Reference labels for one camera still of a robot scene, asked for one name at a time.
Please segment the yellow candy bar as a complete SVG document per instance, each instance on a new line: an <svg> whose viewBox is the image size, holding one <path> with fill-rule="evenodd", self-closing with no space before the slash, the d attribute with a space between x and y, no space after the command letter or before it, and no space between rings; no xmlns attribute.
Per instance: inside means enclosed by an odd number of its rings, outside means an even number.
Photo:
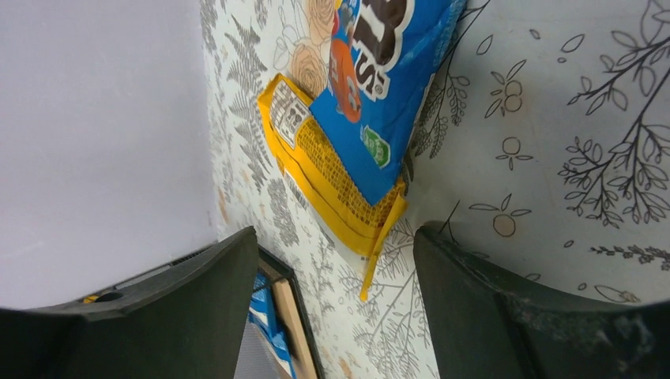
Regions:
<svg viewBox="0 0 670 379"><path fill-rule="evenodd" d="M362 261L360 299L367 301L382 247L407 208L405 183L370 205L309 110L311 98L278 73L258 96L265 140L299 203L336 244Z"/></svg>

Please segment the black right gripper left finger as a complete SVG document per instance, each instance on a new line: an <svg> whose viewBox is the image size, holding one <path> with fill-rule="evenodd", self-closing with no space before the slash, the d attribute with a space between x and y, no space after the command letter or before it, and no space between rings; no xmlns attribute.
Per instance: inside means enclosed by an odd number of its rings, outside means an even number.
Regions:
<svg viewBox="0 0 670 379"><path fill-rule="evenodd" d="M4 378L231 378L258 267L246 227L84 304L1 312Z"/></svg>

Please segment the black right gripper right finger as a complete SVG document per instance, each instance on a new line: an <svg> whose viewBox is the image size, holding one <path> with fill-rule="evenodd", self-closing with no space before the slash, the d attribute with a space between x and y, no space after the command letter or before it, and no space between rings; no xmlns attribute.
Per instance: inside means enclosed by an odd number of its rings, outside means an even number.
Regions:
<svg viewBox="0 0 670 379"><path fill-rule="evenodd" d="M412 248L442 378L666 378L669 304L625 306L526 279L451 243Z"/></svg>

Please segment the blue m&m candy bag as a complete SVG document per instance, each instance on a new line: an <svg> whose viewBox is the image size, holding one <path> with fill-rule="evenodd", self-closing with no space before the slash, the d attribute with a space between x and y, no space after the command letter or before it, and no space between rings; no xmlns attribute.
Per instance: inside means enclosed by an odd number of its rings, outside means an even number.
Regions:
<svg viewBox="0 0 670 379"><path fill-rule="evenodd" d="M342 1L333 17L327 87L310 106L370 205L396 183L427 89L463 1Z"/></svg>

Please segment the yellow m&m candy bag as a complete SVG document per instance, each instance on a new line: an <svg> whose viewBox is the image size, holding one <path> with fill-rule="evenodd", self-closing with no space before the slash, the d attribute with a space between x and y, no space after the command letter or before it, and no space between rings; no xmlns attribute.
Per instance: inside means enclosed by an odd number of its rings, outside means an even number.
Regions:
<svg viewBox="0 0 670 379"><path fill-rule="evenodd" d="M83 302L84 304L94 303L94 302L97 301L98 298L99 298L98 295L89 295L89 296L83 298L83 299L82 299L82 302Z"/></svg>

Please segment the blue white candy bar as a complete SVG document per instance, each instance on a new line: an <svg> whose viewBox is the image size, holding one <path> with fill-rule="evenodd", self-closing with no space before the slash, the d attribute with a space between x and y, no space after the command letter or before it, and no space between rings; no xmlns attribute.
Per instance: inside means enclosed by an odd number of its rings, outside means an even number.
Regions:
<svg viewBox="0 0 670 379"><path fill-rule="evenodd" d="M296 378L284 326L277 317L276 310L271 282L265 275L258 272L247 318L261 333L266 349L278 365L279 374L286 378Z"/></svg>

